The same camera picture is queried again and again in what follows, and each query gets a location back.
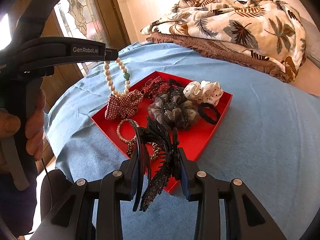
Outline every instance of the black tulle scrunchie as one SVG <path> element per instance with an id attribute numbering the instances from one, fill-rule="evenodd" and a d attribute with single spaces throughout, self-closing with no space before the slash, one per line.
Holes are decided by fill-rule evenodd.
<path id="1" fill-rule="evenodd" d="M 216 115 L 217 115 L 217 120 L 213 120 L 211 117 L 209 117 L 205 112 L 204 112 L 204 107 L 209 107 L 211 108 L 213 111 L 215 111 Z M 198 106 L 198 113 L 199 115 L 208 123 L 210 124 L 217 124 L 217 122 L 219 121 L 220 117 L 221 117 L 221 114 L 219 113 L 218 109 L 215 108 L 214 105 L 212 104 L 209 104 L 209 103 L 201 103 L 199 106 Z"/>

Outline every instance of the hand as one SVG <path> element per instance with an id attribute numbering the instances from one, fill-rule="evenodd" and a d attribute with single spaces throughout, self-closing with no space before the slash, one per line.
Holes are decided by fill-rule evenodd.
<path id="1" fill-rule="evenodd" d="M 36 160 L 41 160 L 43 152 L 43 125 L 45 93 L 41 89 L 38 95 L 34 114 L 27 120 L 25 133 L 27 137 L 26 150 Z M 14 115 L 0 112 L 0 137 L 14 135 L 20 129 L 20 119 Z"/>

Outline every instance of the red box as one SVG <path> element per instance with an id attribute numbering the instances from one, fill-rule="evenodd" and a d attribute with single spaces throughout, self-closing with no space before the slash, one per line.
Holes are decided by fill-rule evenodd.
<path id="1" fill-rule="evenodd" d="M 132 87 L 130 87 L 130 91 L 133 91 L 135 89 L 141 91 L 142 88 L 145 86 L 145 83 L 150 78 L 154 79 L 158 76 L 161 76 L 166 81 L 168 81 L 169 79 L 174 79 L 179 83 L 181 83 L 184 87 L 187 86 L 190 82 L 192 82 L 192 80 L 189 80 L 189 79 L 155 71 L 150 75 L 148 75 L 147 77 L 145 77 L 144 79 L 140 80 L 138 83 L 134 84 Z M 207 146 L 207 144 L 210 142 L 211 137 L 215 134 L 224 116 L 226 115 L 226 112 L 230 106 L 231 99 L 232 99 L 232 94 L 229 94 L 227 92 L 224 92 L 222 97 L 220 98 L 216 108 L 221 114 L 221 117 L 216 125 L 209 124 L 204 119 L 201 118 L 200 121 L 195 125 L 193 125 L 190 130 L 188 131 L 179 130 L 178 132 L 178 138 L 180 141 L 179 147 L 183 147 L 188 160 L 196 161 L 200 157 L 200 154 L 202 153 L 204 148 Z M 131 119 L 138 122 L 138 124 L 141 127 L 146 127 L 147 116 L 148 116 L 148 106 L 152 103 L 153 101 L 151 99 L 144 98 L 143 101 L 139 104 L 138 112 L 133 117 L 131 117 Z M 106 120 L 104 117 L 106 109 L 107 109 L 107 105 L 105 105 L 101 110 L 99 110 L 92 117 L 92 120 L 100 128 L 100 130 L 110 139 L 110 141 L 112 141 L 113 144 L 125 156 L 127 156 L 126 152 L 127 152 L 128 145 L 123 141 L 121 141 L 116 133 L 117 126 L 120 122 L 120 119 L 117 118 L 112 121 Z M 211 109 L 205 109 L 205 112 L 209 116 L 210 115 L 212 117 L 214 116 L 214 112 Z M 134 137 L 134 131 L 130 126 L 129 122 L 125 122 L 121 126 L 120 133 L 124 138 L 128 140 L 131 140 Z M 147 148 L 150 154 L 153 154 L 152 147 L 149 144 L 147 145 Z M 155 171 L 159 170 L 159 166 L 162 165 L 159 163 L 159 161 L 160 160 L 158 158 L 151 163 L 152 177 L 156 174 Z M 170 178 L 168 186 L 165 187 L 164 189 L 168 191 L 170 194 L 172 194 L 175 188 L 178 186 L 178 184 L 179 184 L 178 181 L 175 181 L 174 178 Z"/>

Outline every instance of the pearl bracelet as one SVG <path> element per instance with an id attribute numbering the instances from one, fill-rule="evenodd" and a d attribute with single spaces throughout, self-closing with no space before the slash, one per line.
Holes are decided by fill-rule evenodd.
<path id="1" fill-rule="evenodd" d="M 106 75 L 107 85 L 108 85 L 110 91 L 112 92 L 112 94 L 117 98 L 123 98 L 124 96 L 127 95 L 127 93 L 129 93 L 130 74 L 127 72 L 127 69 L 125 68 L 125 65 L 123 64 L 123 62 L 121 61 L 120 58 L 117 58 L 115 60 L 115 62 L 119 65 L 120 70 L 124 73 L 123 77 L 125 78 L 125 82 L 124 82 L 125 86 L 124 86 L 123 92 L 120 93 L 119 91 L 117 91 L 115 86 L 113 85 L 112 77 L 110 75 L 110 70 L 109 70 L 110 61 L 104 62 L 103 69 L 104 69 L 104 73 Z"/>
<path id="2" fill-rule="evenodd" d="M 123 137 L 121 136 L 121 134 L 120 134 L 120 127 L 121 127 L 121 125 L 122 125 L 124 122 L 126 122 L 126 121 L 129 121 L 129 119 L 128 119 L 128 118 L 123 119 L 123 120 L 119 123 L 119 125 L 118 125 L 118 127 L 117 127 L 117 135 L 118 135 L 118 137 L 120 138 L 120 140 L 122 140 L 122 141 L 125 142 L 125 143 L 134 142 L 134 141 L 136 140 L 136 136 L 134 136 L 134 137 L 129 141 L 129 140 L 126 140 L 125 138 L 123 138 Z M 135 120 L 133 120 L 133 121 L 134 121 L 134 123 L 136 124 L 136 126 L 139 127 L 138 123 L 137 123 Z"/>

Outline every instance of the metal screw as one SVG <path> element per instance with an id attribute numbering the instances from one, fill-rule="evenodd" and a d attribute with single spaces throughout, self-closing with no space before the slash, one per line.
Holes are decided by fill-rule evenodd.
<path id="1" fill-rule="evenodd" d="M 197 175 L 198 175 L 198 177 L 201 177 L 201 178 L 207 176 L 207 174 L 204 171 L 198 171 Z"/>
<path id="2" fill-rule="evenodd" d="M 112 175 L 115 177 L 120 177 L 122 175 L 122 171 L 116 170 L 112 173 Z"/>
<path id="3" fill-rule="evenodd" d="M 241 186 L 242 185 L 242 180 L 240 179 L 234 179 L 233 180 L 233 184 L 237 185 L 237 186 Z"/>
<path id="4" fill-rule="evenodd" d="M 82 186 L 82 185 L 84 185 L 85 184 L 85 180 L 84 179 L 78 179 L 77 180 L 77 185 L 78 186 Z"/>

